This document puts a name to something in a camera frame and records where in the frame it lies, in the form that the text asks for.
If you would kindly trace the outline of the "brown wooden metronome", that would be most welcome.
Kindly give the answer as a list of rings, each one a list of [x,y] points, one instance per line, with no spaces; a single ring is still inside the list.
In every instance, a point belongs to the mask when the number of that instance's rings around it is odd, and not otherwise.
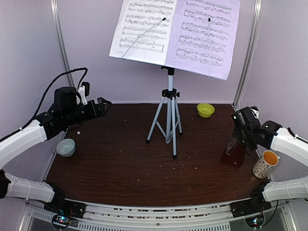
[[[226,149],[222,152],[221,163],[230,167],[240,168],[244,162],[245,152],[243,143],[232,138]]]

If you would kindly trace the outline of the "white perforated music stand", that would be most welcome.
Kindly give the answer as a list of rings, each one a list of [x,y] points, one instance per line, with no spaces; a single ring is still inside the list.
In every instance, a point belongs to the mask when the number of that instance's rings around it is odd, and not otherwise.
[[[145,30],[142,34],[137,35],[137,38],[131,43],[131,45],[128,47],[126,52],[122,55],[122,59],[124,59],[126,53],[137,43],[137,41],[144,37],[144,35],[154,29],[154,27],[158,26],[162,22],[166,21],[166,18],[163,18],[158,23],[155,23],[151,28]],[[176,89],[173,88],[173,76],[175,74],[175,68],[167,67],[167,66],[161,66],[161,69],[166,69],[168,74],[168,88],[164,89],[162,91],[162,98],[160,100],[160,103],[158,105],[157,111],[155,113],[149,134],[146,139],[146,143],[150,142],[153,130],[155,126],[158,126],[160,131],[162,132],[163,136],[165,137],[165,142],[170,143],[172,141],[173,145],[173,159],[177,159],[177,144],[176,144],[176,130],[177,127],[179,129],[180,135],[183,134],[182,132],[182,126],[181,126],[181,120],[180,120],[180,113],[179,113],[179,107],[177,103],[177,97],[180,96],[180,93],[177,92]],[[158,122],[158,116],[160,115],[163,102],[167,99],[167,123],[166,123],[166,131],[163,130],[160,123]]]

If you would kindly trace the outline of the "sheet music page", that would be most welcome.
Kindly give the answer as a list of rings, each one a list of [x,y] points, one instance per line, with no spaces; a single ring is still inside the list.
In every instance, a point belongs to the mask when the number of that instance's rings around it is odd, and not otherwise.
[[[176,0],[125,0],[109,56],[164,65]]]

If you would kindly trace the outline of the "lavender bottom paper sheet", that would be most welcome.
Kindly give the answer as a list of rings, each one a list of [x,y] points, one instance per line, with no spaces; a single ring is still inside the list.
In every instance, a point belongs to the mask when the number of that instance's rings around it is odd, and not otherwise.
[[[240,6],[239,0],[179,0],[165,65],[227,80]]]

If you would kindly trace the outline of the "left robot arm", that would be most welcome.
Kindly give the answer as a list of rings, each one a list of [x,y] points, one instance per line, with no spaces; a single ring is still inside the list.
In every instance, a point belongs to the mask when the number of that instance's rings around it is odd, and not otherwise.
[[[52,183],[37,182],[16,177],[3,168],[14,158],[33,146],[49,141],[60,132],[70,129],[71,126],[81,125],[107,115],[112,103],[102,97],[97,100],[87,100],[90,93],[90,84],[83,79],[88,69],[76,68],[61,73],[47,86],[47,90],[61,77],[83,71],[78,86],[61,87],[54,91],[54,101],[46,112],[40,113],[44,98],[41,98],[34,115],[19,129],[0,140],[0,197],[23,198],[37,200],[46,204],[50,209],[64,214],[69,210],[69,202],[65,193]]]

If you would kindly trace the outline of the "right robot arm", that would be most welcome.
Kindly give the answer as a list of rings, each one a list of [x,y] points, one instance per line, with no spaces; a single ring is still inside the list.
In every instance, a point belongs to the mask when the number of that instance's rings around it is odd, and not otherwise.
[[[249,152],[255,151],[258,146],[266,150],[253,167],[253,173],[258,178],[266,177],[279,163],[277,154],[284,154],[307,165],[308,141],[293,133],[290,128],[268,120],[263,124],[259,121],[257,107],[245,107],[231,115],[234,122],[233,137],[241,141]],[[247,201],[247,209],[257,212],[265,205],[284,199],[308,197],[308,178],[280,182],[270,181],[256,189],[255,195]]]

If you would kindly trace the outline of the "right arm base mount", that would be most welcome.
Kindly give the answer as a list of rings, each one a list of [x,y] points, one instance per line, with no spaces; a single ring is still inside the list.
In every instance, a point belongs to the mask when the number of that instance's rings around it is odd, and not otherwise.
[[[230,209],[234,218],[248,216],[271,209],[270,202],[254,203],[251,199],[230,203]]]

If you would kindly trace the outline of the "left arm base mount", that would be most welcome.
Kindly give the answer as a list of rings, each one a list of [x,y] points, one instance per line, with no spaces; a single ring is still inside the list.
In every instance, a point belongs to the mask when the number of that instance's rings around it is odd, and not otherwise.
[[[43,202],[44,209],[63,215],[68,218],[83,218],[86,210],[86,204],[64,199],[60,203],[56,202]]]

